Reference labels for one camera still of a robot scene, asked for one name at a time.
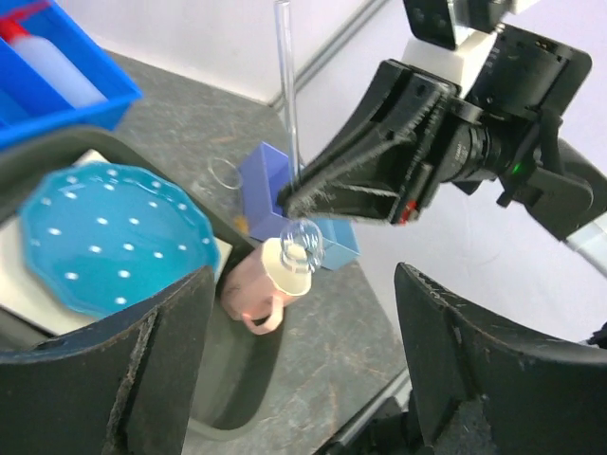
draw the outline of white backdrop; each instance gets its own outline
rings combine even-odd
[[[607,2],[543,0],[508,22],[593,56],[593,73],[567,111],[561,136],[607,172]],[[339,130],[379,62],[399,59],[410,36],[402,0],[392,0],[303,90],[298,100],[304,159]],[[389,317],[397,325],[393,275],[398,262],[408,262],[529,327],[575,341],[587,338],[607,321],[607,281],[522,208],[497,207],[499,194],[497,183],[472,197],[445,186],[416,225],[357,226],[360,263]]]
[[[253,100],[280,91],[274,0],[58,0],[102,47]],[[301,67],[364,0],[294,0]]]

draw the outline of robotic hand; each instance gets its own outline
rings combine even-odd
[[[281,191],[286,216],[403,225],[442,183],[472,195],[499,179],[499,205],[523,204],[607,275],[607,258],[588,243],[607,235],[593,231],[607,211],[607,179],[559,139],[592,61],[501,23],[537,1],[404,0],[415,38],[402,62],[379,65],[354,114],[301,182]]]

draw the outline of gray tabletop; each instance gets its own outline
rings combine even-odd
[[[116,60],[145,92],[119,136],[176,183],[190,187],[206,175],[211,156],[238,163],[261,141],[285,149],[285,130],[272,109]],[[289,312],[267,416],[227,443],[189,432],[184,454],[311,454],[405,366],[402,344],[356,263],[315,274],[310,294]]]

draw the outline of pink mug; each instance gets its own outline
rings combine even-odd
[[[312,273],[295,273],[281,261],[280,239],[268,239],[228,275],[221,305],[255,335],[268,334],[283,322],[287,305],[307,294]],[[258,319],[267,318],[262,323]]]

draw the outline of small plastic basket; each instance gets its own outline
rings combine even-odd
[[[5,0],[0,16],[33,0]],[[9,145],[72,124],[113,130],[141,92],[133,81],[56,4],[50,3],[22,25],[47,38],[107,98],[73,108],[12,48],[0,39],[0,153]]]
[[[264,241],[278,237],[288,223],[276,204],[278,192],[289,182],[288,157],[262,142],[240,165],[243,178],[243,206],[249,235]],[[314,219],[324,242],[322,266],[337,270],[359,256],[359,244],[352,224],[346,220]]]

